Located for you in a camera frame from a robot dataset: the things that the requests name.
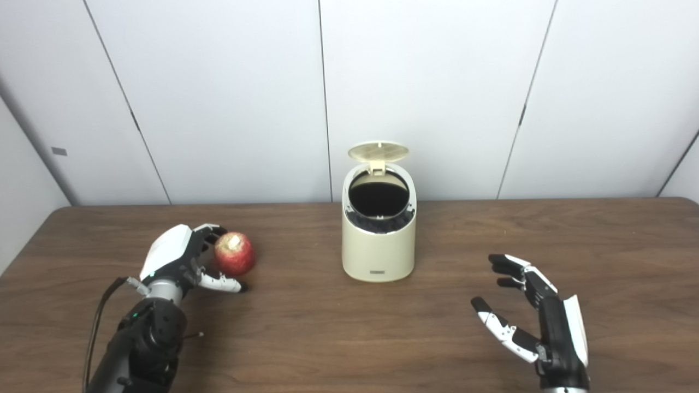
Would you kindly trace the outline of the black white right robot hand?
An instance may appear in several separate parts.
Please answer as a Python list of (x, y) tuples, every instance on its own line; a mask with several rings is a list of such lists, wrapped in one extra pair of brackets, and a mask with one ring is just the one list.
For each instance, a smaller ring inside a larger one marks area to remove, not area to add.
[(588, 392), (588, 341), (577, 295), (562, 299), (556, 286), (524, 259), (509, 254), (488, 259), (500, 274), (497, 285), (519, 289), (537, 311), (540, 337), (510, 324), (477, 296), (470, 303), (480, 321), (501, 345), (534, 366), (542, 392)]

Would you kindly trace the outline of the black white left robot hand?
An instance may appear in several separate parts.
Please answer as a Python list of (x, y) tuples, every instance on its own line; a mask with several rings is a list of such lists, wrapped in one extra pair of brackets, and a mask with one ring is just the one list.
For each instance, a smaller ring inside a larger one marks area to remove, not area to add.
[(195, 288), (220, 293), (246, 293), (248, 285), (226, 276), (213, 266), (214, 244), (227, 229), (205, 223), (192, 229), (179, 224), (155, 239), (139, 279), (147, 286), (147, 298), (162, 298), (180, 305)]

